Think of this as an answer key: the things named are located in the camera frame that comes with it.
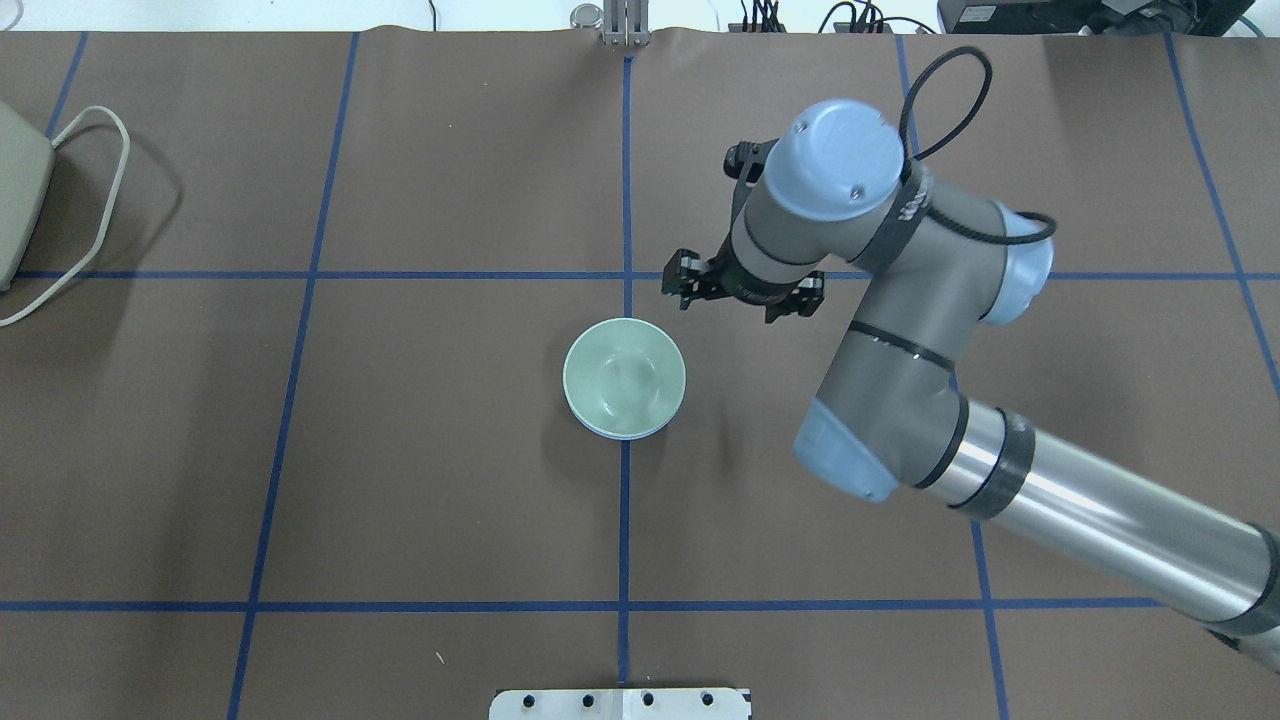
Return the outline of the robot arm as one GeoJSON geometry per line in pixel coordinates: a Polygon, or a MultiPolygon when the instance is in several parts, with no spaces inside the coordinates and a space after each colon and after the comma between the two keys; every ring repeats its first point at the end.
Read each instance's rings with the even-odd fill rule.
{"type": "Polygon", "coordinates": [[[867,277],[794,437],[796,460],[872,502],[899,488],[1115,577],[1277,670],[1277,534],[1038,427],[959,379],[983,325],[1020,318],[1055,260],[1050,219],[937,176],[906,131],[851,99],[732,143],[716,254],[680,250],[662,290],[768,322],[824,301],[822,265],[867,277]]]}

